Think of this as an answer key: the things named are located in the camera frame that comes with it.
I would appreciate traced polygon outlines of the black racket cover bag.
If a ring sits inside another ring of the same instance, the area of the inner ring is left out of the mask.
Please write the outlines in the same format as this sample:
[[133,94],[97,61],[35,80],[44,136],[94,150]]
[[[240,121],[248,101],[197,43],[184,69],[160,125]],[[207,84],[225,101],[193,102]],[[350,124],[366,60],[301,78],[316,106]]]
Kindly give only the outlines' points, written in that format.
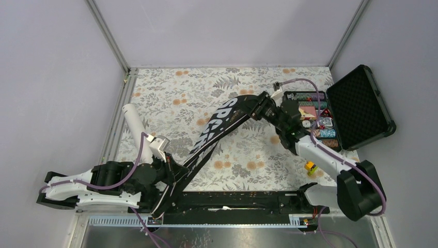
[[219,140],[250,119],[249,111],[257,102],[257,95],[241,95],[227,100],[213,112],[188,158],[183,162],[183,169],[175,175],[176,182],[165,189],[158,205],[152,211],[153,217],[160,217],[176,202],[183,190],[210,160]]

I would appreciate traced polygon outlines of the white shuttlecock tube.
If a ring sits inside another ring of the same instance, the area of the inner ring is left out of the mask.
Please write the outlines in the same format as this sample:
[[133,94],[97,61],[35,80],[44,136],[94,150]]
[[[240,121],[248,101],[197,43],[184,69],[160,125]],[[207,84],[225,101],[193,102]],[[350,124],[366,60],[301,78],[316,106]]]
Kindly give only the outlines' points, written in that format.
[[140,153],[140,161],[151,164],[153,162],[153,153],[149,147],[151,139],[148,137],[142,137],[142,134],[147,134],[147,132],[136,107],[134,104],[126,104],[122,107],[122,112],[134,140],[135,147]]

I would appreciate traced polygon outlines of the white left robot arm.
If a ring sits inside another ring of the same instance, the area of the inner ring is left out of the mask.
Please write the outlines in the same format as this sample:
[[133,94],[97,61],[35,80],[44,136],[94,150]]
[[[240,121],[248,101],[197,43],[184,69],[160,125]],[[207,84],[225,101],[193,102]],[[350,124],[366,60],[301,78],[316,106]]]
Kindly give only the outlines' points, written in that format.
[[171,188],[188,171],[167,154],[164,160],[153,158],[150,164],[109,161],[74,176],[48,172],[36,202],[61,210],[115,205],[151,213],[158,210],[165,194],[156,184]]

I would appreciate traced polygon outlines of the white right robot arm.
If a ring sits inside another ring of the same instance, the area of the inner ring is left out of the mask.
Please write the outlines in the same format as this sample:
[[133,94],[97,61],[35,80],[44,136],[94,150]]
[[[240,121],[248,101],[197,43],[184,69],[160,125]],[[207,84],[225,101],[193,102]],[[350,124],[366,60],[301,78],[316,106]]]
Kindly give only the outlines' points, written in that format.
[[248,115],[272,124],[285,149],[315,163],[335,180],[335,186],[307,187],[296,199],[301,212],[309,213],[316,206],[324,206],[341,210],[352,221],[385,213],[386,196],[375,166],[369,161],[349,159],[316,140],[314,132],[301,125],[297,101],[285,100],[278,106],[264,91],[248,104]]

